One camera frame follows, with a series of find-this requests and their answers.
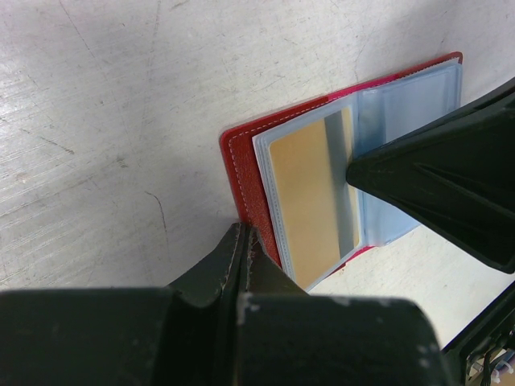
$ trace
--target open wallet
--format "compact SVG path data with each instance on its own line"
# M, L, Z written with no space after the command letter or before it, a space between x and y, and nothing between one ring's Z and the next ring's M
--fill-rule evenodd
M222 134L241 220L301 288L418 225L348 185L345 172L353 158L457 109L461 63L454 52Z

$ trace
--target scratched white surface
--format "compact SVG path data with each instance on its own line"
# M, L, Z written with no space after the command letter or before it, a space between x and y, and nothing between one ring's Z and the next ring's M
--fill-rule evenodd
M3 0L0 289L168 283L237 217L223 129L454 50L470 101L515 76L514 11L512 0ZM420 229L315 291L416 295L452 334L512 279Z

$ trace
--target white table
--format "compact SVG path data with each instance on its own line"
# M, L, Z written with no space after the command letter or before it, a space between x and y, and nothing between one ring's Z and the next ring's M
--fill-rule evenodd
M515 76L515 1L3 0L0 289L164 285L237 218L220 133L461 50ZM314 292L415 298L446 342L513 277L419 229Z

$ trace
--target red leather edge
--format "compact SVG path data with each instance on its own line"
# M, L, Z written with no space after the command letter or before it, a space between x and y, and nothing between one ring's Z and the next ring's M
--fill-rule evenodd
M313 100L290 107L278 113L270 114L243 125L239 125L225 131L221 135L220 147L222 157L224 159L225 168L227 170L229 183L233 191L234 201L237 206L240 220L247 224L251 224L259 230L266 252L278 265L281 265L281 261L279 258L277 244L275 243L274 229L270 218L265 191L263 189L258 162L254 154L252 137L277 125L281 125L282 123L304 114L307 111L316 109L353 92L360 91L365 88L377 87L381 84L392 82L422 71L428 67L453 59L458 59L459 63L462 63L463 54L461 52L452 52L392 75L356 84L351 87L332 92L326 96L319 96ZM364 247L360 251L356 252L351 259L357 257L370 248L370 246Z

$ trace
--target red wallet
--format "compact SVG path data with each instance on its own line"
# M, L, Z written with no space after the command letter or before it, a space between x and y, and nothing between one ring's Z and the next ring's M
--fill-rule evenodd
M274 238L274 229L263 189L262 177L254 154L252 137L353 92L392 82L448 60L458 60L461 63L463 55L461 52L452 52L392 75L356 84L325 96L319 96L278 113L239 125L222 134L220 147L240 220L258 229L267 254L278 265L281 265L281 261ZM370 248L372 247L363 248L355 253L352 258Z

